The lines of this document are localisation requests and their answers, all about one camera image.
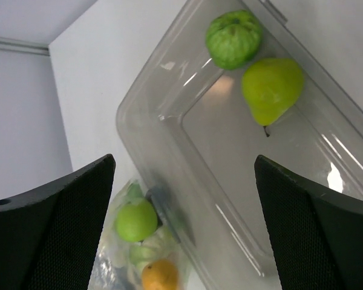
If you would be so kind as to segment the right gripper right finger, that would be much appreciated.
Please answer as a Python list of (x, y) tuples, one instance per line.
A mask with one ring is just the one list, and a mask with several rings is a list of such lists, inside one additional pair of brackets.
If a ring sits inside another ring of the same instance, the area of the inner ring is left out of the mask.
[(363, 201), (260, 155), (255, 179), (283, 289), (363, 289)]

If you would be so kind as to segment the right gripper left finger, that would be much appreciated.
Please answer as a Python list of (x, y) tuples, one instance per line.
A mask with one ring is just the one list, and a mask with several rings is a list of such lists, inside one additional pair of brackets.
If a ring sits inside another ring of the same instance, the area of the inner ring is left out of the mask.
[(0, 199), (0, 289), (86, 289), (111, 197), (115, 160)]

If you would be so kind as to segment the clear dotted zip top bag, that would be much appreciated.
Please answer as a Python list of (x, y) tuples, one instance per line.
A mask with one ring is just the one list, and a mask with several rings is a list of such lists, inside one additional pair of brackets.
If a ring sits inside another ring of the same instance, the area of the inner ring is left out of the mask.
[(88, 289), (142, 289), (141, 273), (158, 259), (173, 262), (179, 273), (179, 289), (186, 289), (190, 266), (172, 229), (157, 220), (157, 229), (138, 242), (124, 241), (117, 234), (115, 221), (123, 206), (142, 199), (151, 202), (138, 180), (128, 181), (107, 209)]

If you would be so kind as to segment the green toy apple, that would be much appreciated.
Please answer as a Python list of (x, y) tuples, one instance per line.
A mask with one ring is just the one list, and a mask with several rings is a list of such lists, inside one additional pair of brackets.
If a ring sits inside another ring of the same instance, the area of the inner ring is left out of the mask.
[(114, 229), (126, 242), (140, 242), (152, 235), (158, 226), (157, 213), (146, 199), (127, 203), (117, 211)]

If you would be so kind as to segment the orange toy fruit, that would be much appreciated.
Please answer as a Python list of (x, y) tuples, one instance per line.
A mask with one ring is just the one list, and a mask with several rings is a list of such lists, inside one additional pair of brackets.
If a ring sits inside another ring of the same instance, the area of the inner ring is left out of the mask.
[(141, 281), (146, 290), (176, 290), (179, 285), (178, 269), (170, 260), (159, 259), (144, 267)]

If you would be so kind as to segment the green bumpy toy guava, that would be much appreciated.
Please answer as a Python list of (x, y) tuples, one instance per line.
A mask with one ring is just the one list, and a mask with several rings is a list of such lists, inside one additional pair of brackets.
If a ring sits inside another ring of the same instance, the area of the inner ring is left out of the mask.
[(250, 10), (236, 10), (215, 18), (206, 30), (205, 44), (219, 68), (233, 70), (256, 55), (263, 28)]

